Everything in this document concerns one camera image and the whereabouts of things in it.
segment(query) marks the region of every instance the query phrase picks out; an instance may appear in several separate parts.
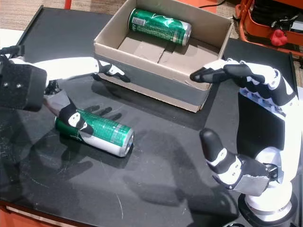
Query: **black cable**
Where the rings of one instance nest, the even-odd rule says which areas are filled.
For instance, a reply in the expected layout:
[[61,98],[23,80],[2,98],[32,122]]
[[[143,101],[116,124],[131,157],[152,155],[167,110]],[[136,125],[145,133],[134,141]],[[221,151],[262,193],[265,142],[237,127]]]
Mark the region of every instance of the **black cable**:
[[220,5],[222,5],[222,4],[224,4],[226,2],[226,0],[223,0],[221,3],[219,3],[219,4],[215,4],[215,5],[206,5],[206,6],[200,6],[199,8],[206,8],[206,7],[212,7],[212,6],[220,6]]

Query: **can lid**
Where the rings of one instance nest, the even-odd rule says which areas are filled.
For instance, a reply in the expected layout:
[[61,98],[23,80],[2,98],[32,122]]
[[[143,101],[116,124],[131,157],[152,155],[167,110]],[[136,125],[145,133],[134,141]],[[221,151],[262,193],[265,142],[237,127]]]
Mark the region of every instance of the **can lid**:
[[131,14],[130,14],[129,17],[128,17],[128,22],[127,22],[128,29],[129,29],[129,25],[130,25],[130,23],[131,23],[131,16],[132,16],[133,12],[134,12],[136,9],[137,9],[137,8],[134,8],[134,9],[132,10]]
[[191,35],[191,24],[188,24],[185,35],[183,37],[182,46],[185,46],[188,43],[190,35]]

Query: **box flap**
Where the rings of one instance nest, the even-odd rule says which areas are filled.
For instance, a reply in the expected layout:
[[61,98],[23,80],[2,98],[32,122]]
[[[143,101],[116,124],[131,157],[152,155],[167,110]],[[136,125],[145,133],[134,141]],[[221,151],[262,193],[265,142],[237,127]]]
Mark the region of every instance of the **box flap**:
[[138,32],[129,32],[119,50],[134,54],[140,58],[158,62],[168,41]]
[[167,48],[159,64],[176,69],[189,76],[192,72],[202,68],[203,65],[217,60],[219,51],[219,48],[190,38],[186,46],[176,45],[173,52]]

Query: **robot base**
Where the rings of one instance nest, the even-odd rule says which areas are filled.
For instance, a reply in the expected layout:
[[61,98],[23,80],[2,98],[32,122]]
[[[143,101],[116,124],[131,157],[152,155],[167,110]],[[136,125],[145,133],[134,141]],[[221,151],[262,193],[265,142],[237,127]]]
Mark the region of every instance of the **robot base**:
[[298,206],[297,197],[292,194],[290,199],[290,210],[283,218],[277,221],[262,221],[258,218],[252,210],[247,206],[245,202],[245,195],[241,194],[238,199],[238,207],[241,215],[253,226],[253,227],[291,227],[293,226],[293,221],[295,218],[295,213]]

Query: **orange equipment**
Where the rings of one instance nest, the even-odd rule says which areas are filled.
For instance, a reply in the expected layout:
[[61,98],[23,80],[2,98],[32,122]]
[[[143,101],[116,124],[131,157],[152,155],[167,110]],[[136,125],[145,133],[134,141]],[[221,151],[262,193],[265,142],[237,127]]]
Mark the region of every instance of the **orange equipment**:
[[[302,0],[277,0],[277,1],[303,9]],[[251,18],[250,7],[252,3],[253,0],[241,0],[241,4],[237,5],[235,8],[236,17],[241,19],[239,26],[241,40],[248,43],[253,43],[247,40],[244,31],[246,31],[249,35],[270,39],[274,33],[274,30],[269,26],[261,25],[254,22]],[[284,31],[284,32],[287,37],[288,43],[303,46],[303,34],[291,32],[291,31]],[[253,43],[253,44],[265,46],[285,53],[291,52],[293,55],[303,57],[303,53],[299,51],[293,51],[281,47],[275,47],[275,46],[259,44],[259,43]]]

